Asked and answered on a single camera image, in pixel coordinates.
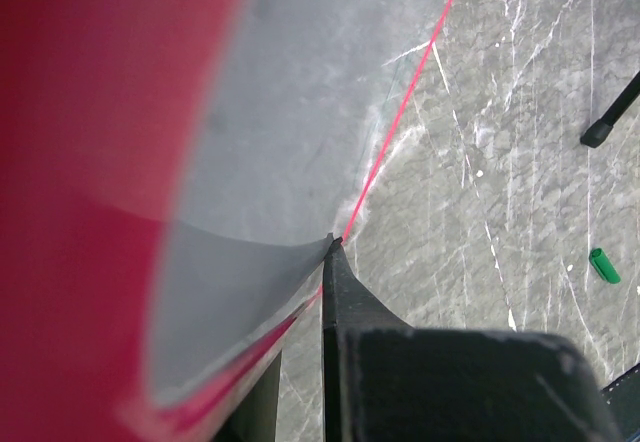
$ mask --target black metal bar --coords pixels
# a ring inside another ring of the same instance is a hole
[[[640,72],[625,87],[604,115],[596,120],[580,137],[580,143],[594,149],[599,147],[607,139],[615,123],[638,98],[638,95],[640,95]]]

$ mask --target red string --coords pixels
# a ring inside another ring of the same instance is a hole
[[[384,139],[384,144],[382,144],[382,148],[380,149],[380,153],[378,154],[378,158],[376,159],[376,163],[373,164],[373,168],[371,169],[371,172],[369,173],[369,177],[367,178],[367,182],[366,182],[366,184],[364,184],[364,189],[362,189],[362,193],[360,194],[360,197],[358,198],[358,203],[356,204],[355,209],[353,209],[353,213],[351,214],[351,218],[349,219],[349,223],[347,224],[347,228],[344,229],[344,233],[342,234],[343,242],[347,240],[347,237],[349,236],[349,233],[351,232],[351,228],[353,227],[353,224],[356,221],[356,217],[358,216],[358,212],[360,211],[360,207],[362,206],[362,203],[364,202],[364,199],[367,196],[367,192],[369,192],[369,188],[371,187],[371,183],[373,182],[373,179],[375,179],[376,174],[378,173],[378,170],[380,169],[380,164],[382,164],[382,161],[384,159],[384,154],[387,152],[387,149],[389,148],[389,144],[391,143],[391,139],[393,138],[393,134],[395,133],[396,129],[398,128],[398,124],[400,123],[400,119],[402,118],[402,114],[404,113],[404,111],[405,111],[405,109],[407,107],[407,104],[409,103],[409,98],[411,97],[411,95],[413,94],[414,89],[416,88],[416,84],[418,83],[418,79],[420,78],[420,74],[422,73],[422,69],[424,68],[424,64],[427,62],[427,58],[429,57],[429,54],[431,53],[431,48],[433,47],[433,44],[436,41],[436,38],[438,37],[438,34],[440,33],[440,30],[442,29],[442,26],[444,24],[444,20],[447,18],[447,14],[449,13],[449,9],[451,8],[451,4],[452,3],[453,3],[453,0],[447,0],[447,5],[445,5],[444,11],[442,12],[442,15],[440,16],[440,19],[438,20],[438,24],[436,25],[436,28],[433,31],[433,35],[431,36],[431,40],[429,41],[429,45],[427,45],[427,48],[424,51],[424,55],[422,56],[422,59],[420,60],[420,64],[418,64],[418,68],[416,69],[416,72],[413,75],[413,79],[411,80],[411,84],[409,84],[409,88],[407,89],[407,93],[405,94],[404,99],[402,99],[402,104],[400,104],[400,108],[398,109],[398,113],[396,114],[395,118],[393,119],[393,123],[391,124],[391,128],[389,129],[389,132],[387,133],[387,137]]]

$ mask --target green object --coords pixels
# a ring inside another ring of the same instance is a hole
[[[610,284],[617,284],[620,282],[620,276],[616,269],[613,268],[609,258],[602,249],[593,249],[589,254],[589,262],[596,269],[600,277],[609,282]]]

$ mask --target marble floor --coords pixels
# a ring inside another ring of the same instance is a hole
[[[393,312],[563,335],[602,385],[640,360],[640,103],[600,148],[578,142],[640,70],[638,7],[455,1],[346,246]],[[322,440],[320,368],[315,307],[284,350],[278,441]]]

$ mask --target green cap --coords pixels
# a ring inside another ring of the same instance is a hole
[[[596,269],[600,277],[609,282],[610,284],[617,284],[620,282],[620,276],[616,269],[613,268],[609,258],[602,249],[593,249],[589,254],[589,262]]]

